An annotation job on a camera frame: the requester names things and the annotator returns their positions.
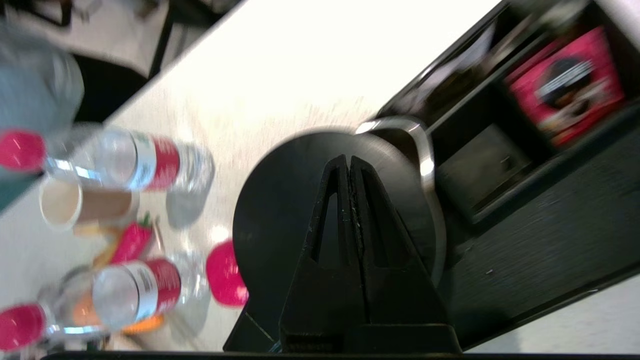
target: white tabletop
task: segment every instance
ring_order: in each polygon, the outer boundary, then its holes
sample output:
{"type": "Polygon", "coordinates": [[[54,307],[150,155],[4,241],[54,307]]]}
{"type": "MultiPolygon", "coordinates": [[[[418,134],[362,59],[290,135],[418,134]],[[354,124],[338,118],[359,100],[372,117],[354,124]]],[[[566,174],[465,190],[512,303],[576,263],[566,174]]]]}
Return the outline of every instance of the white tabletop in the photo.
{"type": "MultiPolygon", "coordinates": [[[[208,253],[231,236],[244,180],[270,149],[311,129],[352,131],[498,2],[242,4],[111,118],[129,129],[204,144],[213,154],[211,192],[202,216],[188,228],[169,225],[165,194],[141,196],[141,211],[161,216],[167,251],[208,253]]],[[[33,299],[42,284],[89,263],[104,243],[50,232],[32,188],[0,217],[0,246],[4,307],[33,299]]],[[[171,329],[145,336],[144,342],[156,350],[221,350],[240,310],[211,300],[205,312],[185,321],[196,328],[191,343],[178,345],[171,329]],[[204,324],[193,326],[190,321],[198,318],[204,324]]]]}

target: white bottle label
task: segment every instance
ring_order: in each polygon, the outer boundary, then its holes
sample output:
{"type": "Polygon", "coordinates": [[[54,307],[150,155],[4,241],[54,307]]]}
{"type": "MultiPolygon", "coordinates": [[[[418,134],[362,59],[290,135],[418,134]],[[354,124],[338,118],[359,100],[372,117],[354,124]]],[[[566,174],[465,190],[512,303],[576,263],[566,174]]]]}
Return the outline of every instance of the white bottle label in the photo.
{"type": "Polygon", "coordinates": [[[180,156],[173,141],[132,131],[137,162],[130,190],[165,190],[178,176],[180,156]]]}
{"type": "Polygon", "coordinates": [[[180,274],[166,259],[133,261],[126,268],[138,287],[136,322],[173,309],[180,297],[180,274]]]}

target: cup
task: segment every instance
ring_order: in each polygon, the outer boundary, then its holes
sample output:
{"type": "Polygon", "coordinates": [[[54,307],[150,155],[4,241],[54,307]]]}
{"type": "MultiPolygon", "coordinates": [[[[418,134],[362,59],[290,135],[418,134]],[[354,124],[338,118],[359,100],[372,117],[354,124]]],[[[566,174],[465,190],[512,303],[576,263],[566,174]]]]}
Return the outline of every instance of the cup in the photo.
{"type": "Polygon", "coordinates": [[[48,177],[40,185],[40,212],[56,231],[84,225],[125,226],[138,211],[137,193],[83,189],[48,177]]]}

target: red packaging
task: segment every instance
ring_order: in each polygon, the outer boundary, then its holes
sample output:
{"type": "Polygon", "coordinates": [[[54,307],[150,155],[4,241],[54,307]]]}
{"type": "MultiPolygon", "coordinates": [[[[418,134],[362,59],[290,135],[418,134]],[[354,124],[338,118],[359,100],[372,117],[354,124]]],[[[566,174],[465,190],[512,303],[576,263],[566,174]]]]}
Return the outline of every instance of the red packaging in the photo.
{"type": "Polygon", "coordinates": [[[624,99],[602,28],[542,60],[511,90],[524,112],[556,145],[587,131],[624,99]]]}

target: red bottle cap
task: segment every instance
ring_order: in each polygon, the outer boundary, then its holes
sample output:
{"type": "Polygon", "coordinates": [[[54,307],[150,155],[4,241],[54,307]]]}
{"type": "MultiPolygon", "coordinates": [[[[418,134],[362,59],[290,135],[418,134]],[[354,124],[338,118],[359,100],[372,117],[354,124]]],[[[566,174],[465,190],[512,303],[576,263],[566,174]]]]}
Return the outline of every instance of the red bottle cap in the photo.
{"type": "Polygon", "coordinates": [[[38,304],[24,304],[0,313],[0,350],[11,352],[42,337],[45,316],[38,304]]]}
{"type": "Polygon", "coordinates": [[[7,170],[40,171],[45,155],[44,139],[39,134],[19,129],[0,133],[0,165],[7,170]]]}
{"type": "Polygon", "coordinates": [[[232,240],[215,247],[207,258],[207,278],[214,299],[227,306],[244,306],[249,300],[234,253],[232,240]]]}

